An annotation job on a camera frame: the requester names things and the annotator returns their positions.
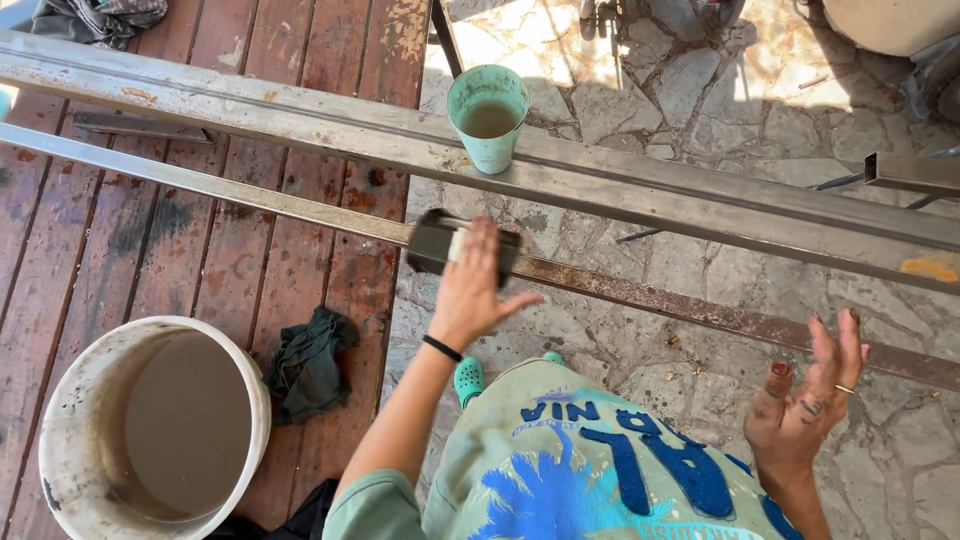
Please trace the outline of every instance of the tattoo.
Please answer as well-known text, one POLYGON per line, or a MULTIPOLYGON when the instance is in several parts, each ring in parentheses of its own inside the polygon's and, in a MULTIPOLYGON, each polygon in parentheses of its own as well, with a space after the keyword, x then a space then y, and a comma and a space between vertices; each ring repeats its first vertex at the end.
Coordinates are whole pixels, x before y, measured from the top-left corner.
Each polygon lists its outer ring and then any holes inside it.
POLYGON ((820 400, 814 400, 813 405, 808 404, 806 400, 800 400, 800 405, 813 416, 820 416, 820 413, 824 410, 824 404, 820 400))

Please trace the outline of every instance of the person's left hand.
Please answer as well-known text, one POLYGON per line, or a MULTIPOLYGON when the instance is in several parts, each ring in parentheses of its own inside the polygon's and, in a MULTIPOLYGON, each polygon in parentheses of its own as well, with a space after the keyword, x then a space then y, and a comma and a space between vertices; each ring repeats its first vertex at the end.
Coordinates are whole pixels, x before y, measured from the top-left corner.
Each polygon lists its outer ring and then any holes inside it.
POLYGON ((814 362, 796 396, 789 395, 789 364, 775 362, 747 411, 743 431, 754 451, 760 484, 768 492, 812 485, 813 458, 847 414, 851 394, 836 385, 856 387, 870 346, 860 344, 860 317, 852 309, 841 311, 837 322, 839 340, 819 317, 810 317, 814 362))
POLYGON ((524 307, 543 302, 523 293, 500 302, 496 297, 499 235, 490 217, 475 217, 456 262, 448 262, 437 292, 437 311, 427 334, 461 353, 501 321, 524 307))

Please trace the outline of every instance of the muddy water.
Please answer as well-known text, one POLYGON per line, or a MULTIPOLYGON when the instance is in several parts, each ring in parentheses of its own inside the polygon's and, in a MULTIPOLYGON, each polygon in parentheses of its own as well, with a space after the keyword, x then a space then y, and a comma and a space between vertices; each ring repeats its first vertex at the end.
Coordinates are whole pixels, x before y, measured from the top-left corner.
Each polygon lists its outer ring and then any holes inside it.
POLYGON ((476 138, 497 138, 511 132, 520 121, 502 101, 488 99, 470 107, 460 131, 476 138))
POLYGON ((250 399, 223 348, 196 332, 164 346, 133 387, 124 429, 131 472, 167 507, 151 517, 186 521, 219 508, 250 437, 250 399))

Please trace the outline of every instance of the gray cloth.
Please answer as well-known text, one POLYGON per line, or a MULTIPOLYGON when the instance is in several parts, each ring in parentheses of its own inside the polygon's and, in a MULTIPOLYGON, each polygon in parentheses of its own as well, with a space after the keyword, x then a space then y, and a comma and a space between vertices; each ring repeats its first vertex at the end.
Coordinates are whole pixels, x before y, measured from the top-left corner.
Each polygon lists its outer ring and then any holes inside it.
POLYGON ((166 13, 167 0, 41 0, 29 32, 125 51, 137 28, 166 13))
POLYGON ((334 360, 358 342, 353 323, 325 307, 314 309, 309 323, 281 330, 280 350, 263 376, 270 393, 282 400, 274 423, 299 424, 345 400, 350 387, 334 360))

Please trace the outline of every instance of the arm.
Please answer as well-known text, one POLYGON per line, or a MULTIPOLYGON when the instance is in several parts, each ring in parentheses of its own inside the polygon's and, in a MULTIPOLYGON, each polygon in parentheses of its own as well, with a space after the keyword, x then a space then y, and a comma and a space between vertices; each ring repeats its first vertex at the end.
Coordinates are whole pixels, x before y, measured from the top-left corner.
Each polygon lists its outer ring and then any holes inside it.
POLYGON ((790 365, 775 362, 743 426, 760 486, 806 540, 830 538, 817 496, 813 458, 830 430, 847 415, 850 394, 836 385, 853 389, 870 351, 860 344, 860 319, 852 309, 841 311, 837 322, 840 337, 834 340, 819 317, 810 317, 814 362, 804 385, 790 396, 790 365))
MULTIPOLYGON (((475 218, 459 260, 444 270, 427 333, 458 353, 516 311, 542 302, 540 295, 531 293, 504 303, 497 300, 497 238, 490 218, 475 218)), ((360 477, 379 469, 397 469, 412 485, 417 484, 437 402, 455 367, 440 351, 420 346, 353 453, 335 498, 360 477)))

